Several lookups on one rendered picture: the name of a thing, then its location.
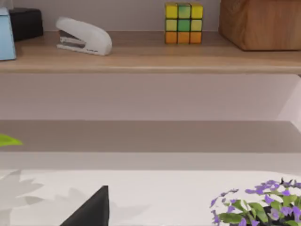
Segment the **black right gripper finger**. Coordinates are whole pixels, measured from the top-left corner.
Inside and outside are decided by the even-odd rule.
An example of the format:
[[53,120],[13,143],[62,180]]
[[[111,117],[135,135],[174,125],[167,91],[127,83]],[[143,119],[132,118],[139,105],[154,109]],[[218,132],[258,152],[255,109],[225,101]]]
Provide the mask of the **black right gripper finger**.
[[109,186],[102,186],[60,226],[109,226]]

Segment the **green leaf plant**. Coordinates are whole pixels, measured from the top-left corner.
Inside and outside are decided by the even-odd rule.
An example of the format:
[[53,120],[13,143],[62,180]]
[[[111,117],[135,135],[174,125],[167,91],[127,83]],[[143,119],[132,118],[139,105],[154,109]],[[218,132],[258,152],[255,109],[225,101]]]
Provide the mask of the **green leaf plant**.
[[11,136],[0,134],[0,147],[3,146],[12,146],[12,145],[22,145],[23,143]]

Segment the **wooden open shelf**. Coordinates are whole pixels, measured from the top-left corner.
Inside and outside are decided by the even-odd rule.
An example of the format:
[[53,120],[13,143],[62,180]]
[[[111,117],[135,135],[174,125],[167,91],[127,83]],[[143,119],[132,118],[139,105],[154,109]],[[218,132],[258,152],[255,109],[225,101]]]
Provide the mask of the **wooden open shelf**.
[[301,174],[301,51],[111,36],[110,56],[57,49],[47,32],[0,62],[0,133],[23,142],[0,147],[0,169]]

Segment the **purple flower pot plant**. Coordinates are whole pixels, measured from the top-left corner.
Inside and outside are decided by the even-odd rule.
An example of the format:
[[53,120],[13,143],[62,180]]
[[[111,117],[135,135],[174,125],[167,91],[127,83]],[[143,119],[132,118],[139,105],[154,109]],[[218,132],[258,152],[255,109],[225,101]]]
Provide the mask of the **purple flower pot plant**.
[[297,180],[268,180],[246,189],[246,194],[256,194],[259,202],[244,199],[228,199],[229,194],[239,190],[231,189],[221,193],[210,202],[212,221],[215,226],[301,226],[301,194],[293,194],[290,189],[301,191]]

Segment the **white stapler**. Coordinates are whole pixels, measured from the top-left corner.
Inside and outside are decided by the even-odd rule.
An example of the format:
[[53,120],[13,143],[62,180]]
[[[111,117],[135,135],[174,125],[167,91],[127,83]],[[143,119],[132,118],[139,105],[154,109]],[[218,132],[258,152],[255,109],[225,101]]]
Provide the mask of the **white stapler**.
[[103,29],[69,17],[56,22],[60,34],[57,48],[80,53],[107,56],[112,50],[110,35]]

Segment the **light blue box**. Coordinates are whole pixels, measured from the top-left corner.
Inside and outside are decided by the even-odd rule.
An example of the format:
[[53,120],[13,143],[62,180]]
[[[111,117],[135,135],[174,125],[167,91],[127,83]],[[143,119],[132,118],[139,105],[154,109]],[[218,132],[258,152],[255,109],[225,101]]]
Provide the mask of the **light blue box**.
[[9,11],[0,8],[0,61],[16,59],[15,42]]

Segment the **black box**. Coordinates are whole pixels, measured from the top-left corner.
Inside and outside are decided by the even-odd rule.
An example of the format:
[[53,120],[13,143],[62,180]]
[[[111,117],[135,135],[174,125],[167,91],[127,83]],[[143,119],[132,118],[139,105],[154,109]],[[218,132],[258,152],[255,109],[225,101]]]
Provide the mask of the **black box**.
[[42,12],[36,8],[14,8],[9,10],[14,41],[43,36]]

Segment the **colourful puzzle cube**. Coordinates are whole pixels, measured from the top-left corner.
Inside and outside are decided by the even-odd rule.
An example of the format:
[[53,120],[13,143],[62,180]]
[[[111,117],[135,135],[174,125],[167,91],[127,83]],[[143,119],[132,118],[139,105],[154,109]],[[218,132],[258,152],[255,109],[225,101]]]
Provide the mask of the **colourful puzzle cube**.
[[165,3],[165,44],[201,44],[203,14],[199,2]]

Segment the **brown wooden block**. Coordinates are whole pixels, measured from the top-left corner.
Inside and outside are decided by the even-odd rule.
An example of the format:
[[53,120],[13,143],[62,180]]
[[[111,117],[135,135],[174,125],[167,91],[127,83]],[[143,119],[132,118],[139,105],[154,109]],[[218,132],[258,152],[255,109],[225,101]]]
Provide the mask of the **brown wooden block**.
[[219,34],[242,50],[301,50],[301,0],[221,0]]

